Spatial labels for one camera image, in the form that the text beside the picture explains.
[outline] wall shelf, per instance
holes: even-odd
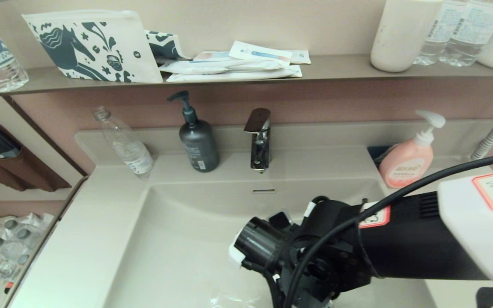
[[[455,68],[443,63],[431,66],[413,66],[406,72],[382,72],[370,64],[370,55],[324,55],[311,56],[312,64],[301,65],[302,78],[280,78],[271,80],[245,80],[232,82],[189,82],[189,83],[125,83],[66,78],[56,68],[33,68],[28,70],[30,81],[22,88],[3,95],[57,92],[67,90],[117,89],[121,87],[142,88],[153,86],[192,86],[208,84],[259,84],[282,82],[305,82],[323,80],[384,80],[389,78],[442,78],[442,77],[492,77],[493,69],[475,63],[468,68]]]

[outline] faucet handle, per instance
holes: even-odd
[[[258,134],[261,131],[268,130],[271,123],[270,115],[271,111],[269,109],[254,109],[252,113],[250,113],[244,131],[251,134]]]

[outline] faucet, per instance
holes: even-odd
[[[252,134],[250,168],[259,173],[266,172],[270,167],[270,114],[271,111],[265,108],[254,109],[244,129]]]

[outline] sink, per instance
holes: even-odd
[[[286,209],[296,222],[318,195],[348,204],[381,199],[375,179],[214,181],[148,188],[105,308],[270,308],[258,273],[237,269],[227,250],[253,217]],[[336,307],[434,307],[424,281],[373,279]]]

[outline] gray pump bottle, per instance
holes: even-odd
[[[211,172],[220,163],[220,156],[211,125],[197,118],[195,109],[190,106],[190,93],[180,91],[171,95],[167,100],[182,100],[182,114],[186,124],[180,128],[180,140],[186,148],[193,169],[199,172]]]

